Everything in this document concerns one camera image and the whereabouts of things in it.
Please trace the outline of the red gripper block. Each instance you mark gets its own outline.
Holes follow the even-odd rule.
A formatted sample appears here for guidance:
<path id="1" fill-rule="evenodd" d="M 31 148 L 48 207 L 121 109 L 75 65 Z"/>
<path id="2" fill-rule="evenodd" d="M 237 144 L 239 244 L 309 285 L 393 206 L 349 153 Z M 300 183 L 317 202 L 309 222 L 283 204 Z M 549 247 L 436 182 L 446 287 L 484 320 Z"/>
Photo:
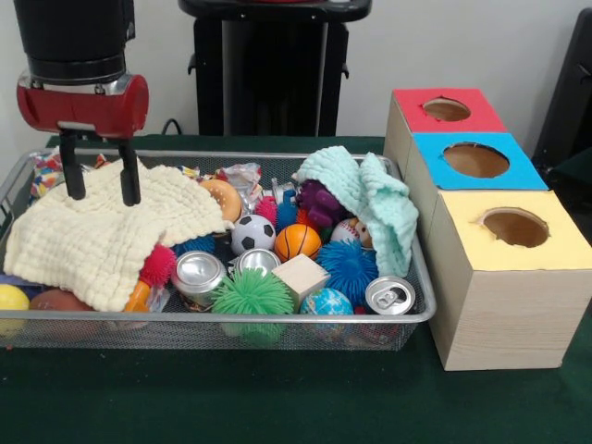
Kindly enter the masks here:
<path id="1" fill-rule="evenodd" d="M 82 200 L 86 195 L 81 165 L 75 154 L 77 133 L 92 131 L 117 141 L 123 169 L 120 182 L 123 202 L 141 202 L 138 158 L 130 146 L 131 138 L 144 128 L 149 107 L 149 90 L 141 75 L 124 74 L 108 83 L 54 85 L 22 73 L 17 85 L 18 109 L 32 128 L 60 132 L 61 157 L 68 196 Z"/>

